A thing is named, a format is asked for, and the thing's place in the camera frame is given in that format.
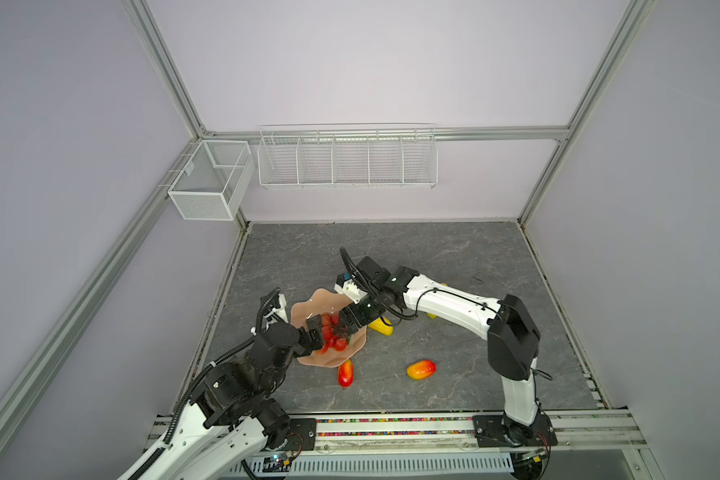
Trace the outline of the red yellow fake mango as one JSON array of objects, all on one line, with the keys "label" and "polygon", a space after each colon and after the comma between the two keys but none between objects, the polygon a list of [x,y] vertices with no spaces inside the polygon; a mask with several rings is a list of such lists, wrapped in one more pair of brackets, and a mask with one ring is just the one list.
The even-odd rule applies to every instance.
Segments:
[{"label": "red yellow fake mango", "polygon": [[351,359],[347,359],[338,367],[338,384],[342,388],[348,388],[353,382],[354,365]]}]

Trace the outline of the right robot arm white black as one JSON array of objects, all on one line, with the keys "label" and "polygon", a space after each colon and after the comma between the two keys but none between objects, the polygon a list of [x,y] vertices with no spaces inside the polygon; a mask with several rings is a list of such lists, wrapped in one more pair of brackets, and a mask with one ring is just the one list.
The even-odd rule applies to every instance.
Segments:
[{"label": "right robot arm white black", "polygon": [[346,269],[335,290],[351,299],[339,312],[343,333],[356,333],[373,321],[414,320],[427,314],[475,334],[486,343],[490,368],[502,381],[500,414],[478,415],[474,428],[481,447],[543,447],[558,444],[549,416],[536,393],[541,333],[523,301],[507,294],[501,299],[470,294],[438,283],[407,267],[390,272],[366,256],[354,262],[340,250]]}]

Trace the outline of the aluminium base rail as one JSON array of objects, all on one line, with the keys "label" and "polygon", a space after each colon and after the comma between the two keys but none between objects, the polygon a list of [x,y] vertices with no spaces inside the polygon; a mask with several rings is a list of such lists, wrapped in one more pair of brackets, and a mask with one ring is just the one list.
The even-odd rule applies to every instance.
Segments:
[{"label": "aluminium base rail", "polygon": [[494,412],[293,414],[295,434],[275,452],[309,455],[502,452],[511,455],[571,450],[645,448],[647,441],[627,410],[552,410],[547,413],[555,445],[538,435],[529,446],[488,444],[488,417]]}]

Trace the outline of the small white mesh basket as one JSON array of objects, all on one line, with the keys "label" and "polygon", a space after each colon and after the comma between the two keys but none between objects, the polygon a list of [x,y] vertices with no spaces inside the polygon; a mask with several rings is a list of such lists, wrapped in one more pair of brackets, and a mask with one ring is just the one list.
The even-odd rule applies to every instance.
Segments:
[{"label": "small white mesh basket", "polygon": [[254,171],[248,142],[201,140],[168,194],[184,220],[234,221]]}]

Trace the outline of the peach wavy fruit bowl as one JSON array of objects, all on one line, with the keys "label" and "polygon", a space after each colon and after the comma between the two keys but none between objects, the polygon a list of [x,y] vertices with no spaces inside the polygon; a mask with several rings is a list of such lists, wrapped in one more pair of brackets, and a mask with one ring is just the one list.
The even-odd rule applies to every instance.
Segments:
[{"label": "peach wavy fruit bowl", "polygon": [[[309,319],[319,317],[321,338],[330,342],[338,334],[336,323],[331,322],[331,319],[337,319],[339,312],[350,304],[352,300],[343,294],[318,289],[308,300],[296,303],[291,308],[290,323],[297,328],[307,327]],[[337,350],[330,342],[327,348],[321,347],[309,356],[300,357],[298,362],[304,366],[336,368],[357,354],[366,345],[366,341],[367,329],[363,328],[340,343],[340,346],[344,346],[343,349]]]}]

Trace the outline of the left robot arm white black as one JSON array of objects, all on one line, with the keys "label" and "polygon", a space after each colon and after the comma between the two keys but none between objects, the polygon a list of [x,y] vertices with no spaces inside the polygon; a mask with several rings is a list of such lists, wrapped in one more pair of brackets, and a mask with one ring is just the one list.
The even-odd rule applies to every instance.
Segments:
[{"label": "left robot arm white black", "polygon": [[291,419],[272,397],[295,358],[322,349],[322,318],[304,327],[276,321],[246,341],[245,354],[208,364],[185,392],[167,430],[123,479],[218,479],[262,450],[291,439]]}]

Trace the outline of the red fake fruit cluster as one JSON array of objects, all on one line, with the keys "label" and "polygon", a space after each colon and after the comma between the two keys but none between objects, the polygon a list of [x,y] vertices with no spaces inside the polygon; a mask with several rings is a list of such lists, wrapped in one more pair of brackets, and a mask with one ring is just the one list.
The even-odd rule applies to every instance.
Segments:
[{"label": "red fake fruit cluster", "polygon": [[320,354],[325,354],[329,350],[344,351],[349,344],[351,334],[347,328],[340,323],[338,314],[321,315],[323,347],[319,350]]}]

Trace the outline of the aluminium frame post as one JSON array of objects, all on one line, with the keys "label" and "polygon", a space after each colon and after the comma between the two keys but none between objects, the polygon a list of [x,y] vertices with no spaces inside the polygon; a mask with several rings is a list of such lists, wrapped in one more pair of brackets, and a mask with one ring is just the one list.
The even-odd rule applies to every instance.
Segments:
[{"label": "aluminium frame post", "polygon": [[123,0],[121,5],[191,137],[204,138],[208,131],[169,52],[149,2]]}]

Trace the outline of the red orange fake mango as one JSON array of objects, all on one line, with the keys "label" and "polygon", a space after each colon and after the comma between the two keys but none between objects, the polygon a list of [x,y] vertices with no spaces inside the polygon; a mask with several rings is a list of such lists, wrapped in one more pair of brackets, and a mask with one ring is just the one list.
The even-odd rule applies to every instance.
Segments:
[{"label": "red orange fake mango", "polygon": [[407,376],[415,381],[430,378],[437,371],[437,365],[431,360],[421,360],[409,365],[406,369]]}]

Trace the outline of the textured yellow fake fruit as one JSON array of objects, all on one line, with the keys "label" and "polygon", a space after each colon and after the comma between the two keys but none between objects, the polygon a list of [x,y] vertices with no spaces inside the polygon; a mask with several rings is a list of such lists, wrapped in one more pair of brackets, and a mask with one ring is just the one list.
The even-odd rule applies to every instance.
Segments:
[{"label": "textured yellow fake fruit", "polygon": [[394,333],[394,326],[384,317],[372,321],[368,328],[384,336],[391,336]]}]

